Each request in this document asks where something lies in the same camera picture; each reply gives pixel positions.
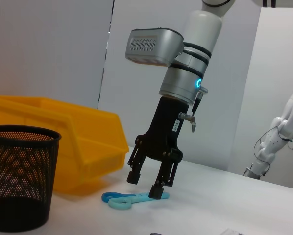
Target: blue indicator light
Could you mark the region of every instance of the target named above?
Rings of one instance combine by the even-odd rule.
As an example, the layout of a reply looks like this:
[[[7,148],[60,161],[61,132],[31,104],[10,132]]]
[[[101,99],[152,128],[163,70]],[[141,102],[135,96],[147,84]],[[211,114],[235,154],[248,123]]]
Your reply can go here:
[[[200,79],[196,82],[196,87],[200,88],[200,87],[201,87],[201,82],[202,82],[202,79],[200,78]]]

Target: black ring band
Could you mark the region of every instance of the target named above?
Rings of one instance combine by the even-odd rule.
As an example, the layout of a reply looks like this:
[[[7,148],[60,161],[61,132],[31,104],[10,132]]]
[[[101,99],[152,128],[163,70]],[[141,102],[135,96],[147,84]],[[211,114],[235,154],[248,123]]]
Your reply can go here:
[[[224,6],[224,5],[226,5],[227,3],[229,3],[230,1],[231,1],[231,0],[227,0],[226,2],[224,2],[224,3],[222,3],[222,4],[211,5],[211,4],[207,4],[206,2],[204,2],[204,1],[202,0],[202,2],[203,2],[205,5],[209,6],[209,7],[220,7],[220,6]]]
[[[182,69],[182,70],[185,70],[185,71],[188,71],[188,72],[191,72],[197,76],[199,76],[200,78],[203,79],[203,74],[200,73],[198,70],[195,70],[195,69],[192,69],[188,66],[185,66],[185,65],[181,65],[181,64],[171,64],[171,66],[169,66],[169,68],[176,68],[176,69]]]
[[[207,54],[210,58],[212,57],[212,53],[203,47],[200,47],[200,46],[193,44],[193,43],[184,43],[184,45],[185,45],[185,47],[192,47],[194,49],[202,51],[203,53]]]
[[[198,60],[201,60],[202,62],[204,62],[206,65],[209,65],[209,61],[204,58],[202,55],[199,55],[197,53],[194,53],[192,51],[189,51],[189,50],[184,50],[184,53],[185,54],[188,54],[190,56],[193,56],[194,58],[198,59]]]

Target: white tabletop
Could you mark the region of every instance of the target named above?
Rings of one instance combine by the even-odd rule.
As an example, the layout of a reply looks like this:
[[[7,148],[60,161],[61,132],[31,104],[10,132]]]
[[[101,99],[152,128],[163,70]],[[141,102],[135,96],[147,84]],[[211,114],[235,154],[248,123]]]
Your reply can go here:
[[[138,185],[126,182],[130,168],[125,165],[90,196],[54,195],[48,223],[21,234],[220,235],[231,228],[246,235],[293,235],[293,189],[184,161],[174,186],[164,187],[170,199],[133,204],[127,211],[101,201],[108,191],[148,192],[159,166],[147,158]]]

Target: light blue scissors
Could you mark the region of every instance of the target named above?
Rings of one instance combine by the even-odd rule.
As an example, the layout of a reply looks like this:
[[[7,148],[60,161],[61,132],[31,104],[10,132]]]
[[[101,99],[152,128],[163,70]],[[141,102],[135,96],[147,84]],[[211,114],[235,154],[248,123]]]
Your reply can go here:
[[[154,201],[156,199],[149,198],[149,193],[137,193],[137,194],[121,194],[117,192],[106,192],[102,195],[102,201],[108,203],[108,205],[117,210],[127,210],[131,208],[133,203]],[[161,199],[168,199],[170,194],[164,192]]]

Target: yellow storage bin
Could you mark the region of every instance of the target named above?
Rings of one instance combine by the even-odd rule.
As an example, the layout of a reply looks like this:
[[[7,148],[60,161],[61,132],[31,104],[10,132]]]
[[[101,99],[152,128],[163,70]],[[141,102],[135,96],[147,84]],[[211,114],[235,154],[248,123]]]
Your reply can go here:
[[[0,125],[6,124],[62,135],[54,182],[59,192],[121,169],[129,151],[117,114],[53,99],[0,95]]]

